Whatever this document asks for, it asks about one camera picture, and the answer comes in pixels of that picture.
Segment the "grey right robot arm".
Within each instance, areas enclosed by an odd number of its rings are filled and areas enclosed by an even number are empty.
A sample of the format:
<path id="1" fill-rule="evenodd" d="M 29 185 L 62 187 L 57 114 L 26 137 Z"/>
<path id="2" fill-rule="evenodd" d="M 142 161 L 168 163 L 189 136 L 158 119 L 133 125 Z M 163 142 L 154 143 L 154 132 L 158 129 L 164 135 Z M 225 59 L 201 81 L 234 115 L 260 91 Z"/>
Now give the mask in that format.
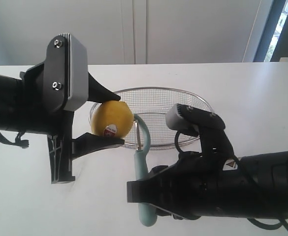
<path id="1" fill-rule="evenodd" d="M 245 156 L 235 163 L 217 156 L 213 169 L 199 152 L 179 154 L 171 166 L 127 183 L 127 201 L 154 206 L 159 215 L 288 219 L 288 151 Z"/>

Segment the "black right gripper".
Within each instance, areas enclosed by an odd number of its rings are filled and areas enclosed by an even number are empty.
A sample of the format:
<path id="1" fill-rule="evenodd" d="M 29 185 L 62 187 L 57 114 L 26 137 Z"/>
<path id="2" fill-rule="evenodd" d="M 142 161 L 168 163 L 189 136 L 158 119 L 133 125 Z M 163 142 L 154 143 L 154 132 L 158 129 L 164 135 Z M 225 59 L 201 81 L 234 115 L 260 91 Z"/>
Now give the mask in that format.
<path id="1" fill-rule="evenodd" d="M 127 182 L 127 202 L 147 203 L 158 216 L 175 220 L 197 220 L 202 216 L 247 218 L 247 209 L 239 195 L 223 184 L 223 168 L 199 172 L 185 152 L 173 165 L 158 165 L 148 176 Z"/>

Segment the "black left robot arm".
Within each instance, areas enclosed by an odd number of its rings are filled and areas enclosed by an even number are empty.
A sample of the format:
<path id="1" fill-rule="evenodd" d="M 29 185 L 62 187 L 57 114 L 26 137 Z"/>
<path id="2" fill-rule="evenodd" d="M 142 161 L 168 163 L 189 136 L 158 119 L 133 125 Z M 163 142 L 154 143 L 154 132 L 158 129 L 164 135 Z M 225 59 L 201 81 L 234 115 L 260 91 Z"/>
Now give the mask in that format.
<path id="1" fill-rule="evenodd" d="M 72 137 L 73 111 L 49 113 L 43 106 L 43 70 L 40 63 L 20 72 L 20 78 L 0 75 L 0 143 L 28 148 L 25 133 L 47 136 L 51 183 L 75 181 L 72 161 L 86 154 L 117 148 L 125 141 L 91 133 Z"/>

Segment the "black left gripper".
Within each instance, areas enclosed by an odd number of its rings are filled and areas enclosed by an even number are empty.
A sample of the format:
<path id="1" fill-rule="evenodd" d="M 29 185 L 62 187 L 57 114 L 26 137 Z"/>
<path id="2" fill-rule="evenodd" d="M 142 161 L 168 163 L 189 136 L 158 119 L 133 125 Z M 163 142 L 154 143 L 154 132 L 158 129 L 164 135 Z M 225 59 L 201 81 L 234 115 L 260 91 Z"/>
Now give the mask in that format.
<path id="1" fill-rule="evenodd" d="M 51 183 L 75 181 L 72 160 L 110 148 L 118 148 L 125 141 L 116 137 L 103 137 L 85 133 L 72 139 L 73 112 L 60 110 L 48 113 L 43 106 L 44 62 L 20 72 L 23 95 L 23 126 L 27 133 L 47 136 Z M 120 101 L 121 97 L 101 85 L 88 73 L 88 99 L 90 102 Z"/>

